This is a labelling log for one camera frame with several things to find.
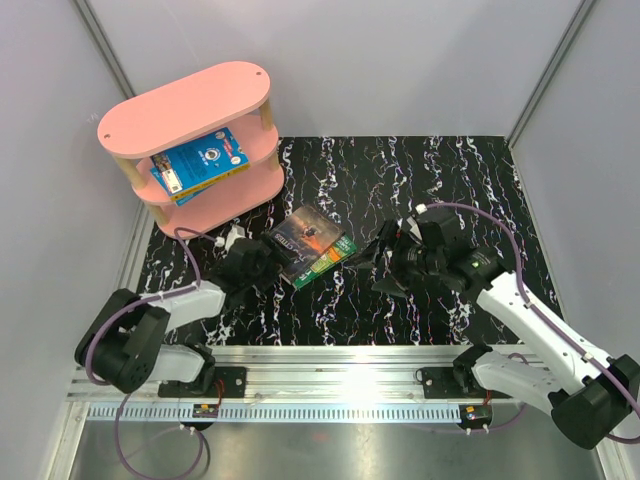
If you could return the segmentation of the blue 26-storey treehouse book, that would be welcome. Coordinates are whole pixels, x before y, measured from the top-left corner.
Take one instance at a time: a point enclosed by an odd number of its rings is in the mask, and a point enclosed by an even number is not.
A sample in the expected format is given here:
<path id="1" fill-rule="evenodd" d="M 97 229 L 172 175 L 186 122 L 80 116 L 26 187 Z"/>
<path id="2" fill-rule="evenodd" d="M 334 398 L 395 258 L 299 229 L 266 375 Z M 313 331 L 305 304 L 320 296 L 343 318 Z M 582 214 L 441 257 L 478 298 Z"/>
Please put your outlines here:
<path id="1" fill-rule="evenodd" d="M 200 195 L 215 183 L 213 172 L 204 169 L 173 168 L 160 171 L 151 167 L 152 177 L 161 185 L 169 199 L 181 206 Z"/>

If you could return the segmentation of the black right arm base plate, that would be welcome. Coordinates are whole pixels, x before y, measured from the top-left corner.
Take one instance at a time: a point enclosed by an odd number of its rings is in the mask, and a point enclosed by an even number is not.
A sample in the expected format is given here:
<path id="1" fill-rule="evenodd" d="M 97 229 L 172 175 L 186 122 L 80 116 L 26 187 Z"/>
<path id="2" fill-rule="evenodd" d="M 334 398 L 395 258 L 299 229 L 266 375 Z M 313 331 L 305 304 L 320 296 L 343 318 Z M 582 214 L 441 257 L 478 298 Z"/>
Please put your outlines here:
<path id="1" fill-rule="evenodd" d="M 425 399 L 452 399 L 464 396 L 452 367 L 423 367 L 416 372 Z"/>

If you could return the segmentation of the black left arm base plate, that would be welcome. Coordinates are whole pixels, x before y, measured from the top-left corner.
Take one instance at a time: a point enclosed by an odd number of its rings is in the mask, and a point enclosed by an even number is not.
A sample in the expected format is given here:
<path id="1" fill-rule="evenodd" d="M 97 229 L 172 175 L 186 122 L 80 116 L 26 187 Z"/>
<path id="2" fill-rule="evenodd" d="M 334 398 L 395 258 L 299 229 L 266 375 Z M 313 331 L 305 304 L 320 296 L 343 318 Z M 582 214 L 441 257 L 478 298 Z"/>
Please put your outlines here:
<path id="1" fill-rule="evenodd" d="M 216 367 L 210 395 L 223 399 L 243 399 L 245 397 L 248 370 L 245 367 Z"/>

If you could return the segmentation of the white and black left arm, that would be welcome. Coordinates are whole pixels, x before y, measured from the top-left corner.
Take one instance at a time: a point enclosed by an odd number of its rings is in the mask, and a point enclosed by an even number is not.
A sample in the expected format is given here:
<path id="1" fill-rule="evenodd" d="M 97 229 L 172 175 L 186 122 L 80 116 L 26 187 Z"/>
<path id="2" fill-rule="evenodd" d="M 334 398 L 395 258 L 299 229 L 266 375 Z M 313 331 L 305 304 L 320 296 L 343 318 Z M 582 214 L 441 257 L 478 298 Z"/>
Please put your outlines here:
<path id="1" fill-rule="evenodd" d="M 88 379 L 132 394 L 144 384 L 160 383 L 165 397 L 205 397 L 222 391 L 210 349 L 196 344 L 168 345 L 167 333 L 243 305 L 248 294 L 270 288 L 289 260 L 266 236 L 239 237 L 218 261 L 209 279 L 151 295 L 114 291 L 74 352 Z"/>

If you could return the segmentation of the dark Tale of Two Cities book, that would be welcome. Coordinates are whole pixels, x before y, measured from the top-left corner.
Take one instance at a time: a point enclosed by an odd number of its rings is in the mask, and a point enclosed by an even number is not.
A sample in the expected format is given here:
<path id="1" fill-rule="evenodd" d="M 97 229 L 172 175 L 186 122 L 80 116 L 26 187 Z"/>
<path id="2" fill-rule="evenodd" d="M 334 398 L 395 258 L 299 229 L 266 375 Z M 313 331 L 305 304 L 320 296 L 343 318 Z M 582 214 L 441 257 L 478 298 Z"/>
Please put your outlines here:
<path id="1" fill-rule="evenodd" d="M 284 252 L 287 263 L 281 276 L 293 285 L 343 234 L 340 225 L 313 206 L 303 205 L 275 226 L 268 236 Z"/>

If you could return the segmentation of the blue back-cover book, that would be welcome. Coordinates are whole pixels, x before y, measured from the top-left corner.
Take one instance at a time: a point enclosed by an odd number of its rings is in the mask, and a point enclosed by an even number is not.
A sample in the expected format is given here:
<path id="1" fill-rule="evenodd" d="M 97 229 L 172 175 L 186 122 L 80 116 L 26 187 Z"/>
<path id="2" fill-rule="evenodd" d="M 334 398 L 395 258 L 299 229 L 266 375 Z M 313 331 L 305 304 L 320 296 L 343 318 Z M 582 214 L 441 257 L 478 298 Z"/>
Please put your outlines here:
<path id="1" fill-rule="evenodd" d="M 151 162 L 160 171 L 204 168 L 213 172 L 215 183 L 250 166 L 248 156 L 227 127 L 155 154 Z"/>

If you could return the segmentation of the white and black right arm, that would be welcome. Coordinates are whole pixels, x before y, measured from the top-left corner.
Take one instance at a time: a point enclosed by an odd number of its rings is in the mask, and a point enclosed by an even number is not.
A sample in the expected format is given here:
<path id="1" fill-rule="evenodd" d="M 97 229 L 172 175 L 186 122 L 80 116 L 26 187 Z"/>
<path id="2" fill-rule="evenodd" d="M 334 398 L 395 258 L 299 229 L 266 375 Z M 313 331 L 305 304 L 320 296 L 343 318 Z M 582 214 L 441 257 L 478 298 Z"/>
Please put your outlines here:
<path id="1" fill-rule="evenodd" d="M 525 285 L 522 261 L 509 268 L 493 248 L 475 247 L 455 203 L 421 204 L 416 215 L 387 220 L 350 260 L 359 269 L 382 261 L 388 272 L 373 290 L 406 298 L 438 282 L 507 326 L 543 362 L 535 368 L 475 345 L 452 363 L 454 388 L 465 397 L 499 392 L 549 415 L 573 444 L 595 448 L 639 411 L 639 364 L 612 357 L 579 335 Z"/>

